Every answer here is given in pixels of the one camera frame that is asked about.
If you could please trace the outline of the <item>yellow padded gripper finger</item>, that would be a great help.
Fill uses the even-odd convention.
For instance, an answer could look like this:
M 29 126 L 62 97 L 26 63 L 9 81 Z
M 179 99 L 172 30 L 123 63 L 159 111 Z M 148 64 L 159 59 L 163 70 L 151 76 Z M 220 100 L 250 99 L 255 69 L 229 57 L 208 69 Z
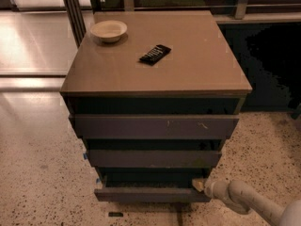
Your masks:
M 202 192 L 205 189 L 206 180 L 203 178 L 194 178 L 192 180 L 192 186 L 198 192 Z

